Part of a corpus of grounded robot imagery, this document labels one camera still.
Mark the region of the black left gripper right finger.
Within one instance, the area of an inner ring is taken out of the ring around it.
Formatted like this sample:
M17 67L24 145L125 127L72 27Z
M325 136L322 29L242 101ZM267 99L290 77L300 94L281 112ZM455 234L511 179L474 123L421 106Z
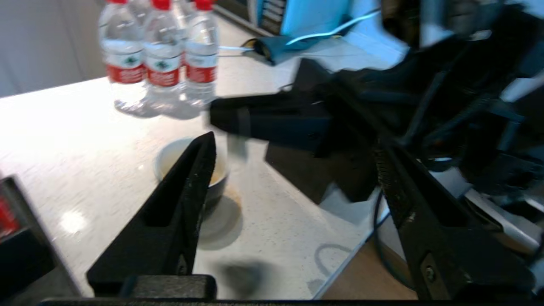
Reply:
M420 300L532 300L536 280L428 171L396 144L375 161Z

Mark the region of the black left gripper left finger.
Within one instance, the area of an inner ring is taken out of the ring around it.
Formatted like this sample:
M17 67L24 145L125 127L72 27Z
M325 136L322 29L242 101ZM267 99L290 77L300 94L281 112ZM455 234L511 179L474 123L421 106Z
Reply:
M120 294L142 275L190 275L215 168L212 132L194 138L140 210L87 272L97 297Z

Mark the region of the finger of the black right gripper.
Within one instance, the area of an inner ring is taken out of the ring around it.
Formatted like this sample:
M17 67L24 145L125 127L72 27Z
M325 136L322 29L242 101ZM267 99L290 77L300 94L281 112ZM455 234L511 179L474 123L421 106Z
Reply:
M210 112L210 124L228 134L298 150L318 149L324 141L330 122L328 117Z
M250 116L330 116L321 101L307 94L231 96L212 102L212 124L231 122L239 111L247 111Z

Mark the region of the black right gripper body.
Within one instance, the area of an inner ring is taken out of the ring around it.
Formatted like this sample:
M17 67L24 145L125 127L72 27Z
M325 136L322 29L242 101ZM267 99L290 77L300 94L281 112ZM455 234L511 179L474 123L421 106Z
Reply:
M315 157L329 158L340 153L371 155L376 132L363 114L365 100L361 93L365 82L372 82L378 71L375 67L331 71L316 59L299 62L297 88L328 117L329 126L313 150Z

